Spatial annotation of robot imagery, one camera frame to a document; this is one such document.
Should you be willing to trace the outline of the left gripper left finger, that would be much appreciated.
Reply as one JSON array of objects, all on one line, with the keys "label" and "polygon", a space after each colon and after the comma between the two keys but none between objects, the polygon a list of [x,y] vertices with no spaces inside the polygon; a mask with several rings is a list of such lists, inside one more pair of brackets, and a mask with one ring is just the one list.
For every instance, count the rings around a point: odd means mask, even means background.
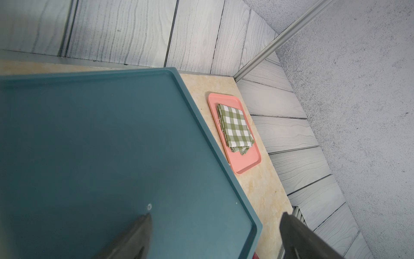
[{"label": "left gripper left finger", "polygon": [[140,215],[114,240],[94,255],[94,259],[146,259],[153,233],[152,216]]}]

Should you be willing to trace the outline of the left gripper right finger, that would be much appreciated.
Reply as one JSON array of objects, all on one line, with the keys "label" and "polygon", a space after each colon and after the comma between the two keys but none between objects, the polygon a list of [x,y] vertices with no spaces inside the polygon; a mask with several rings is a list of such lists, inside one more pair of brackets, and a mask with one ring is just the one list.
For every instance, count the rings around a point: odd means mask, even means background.
[{"label": "left gripper right finger", "polygon": [[343,259],[294,215],[284,212],[279,229],[285,259]]}]

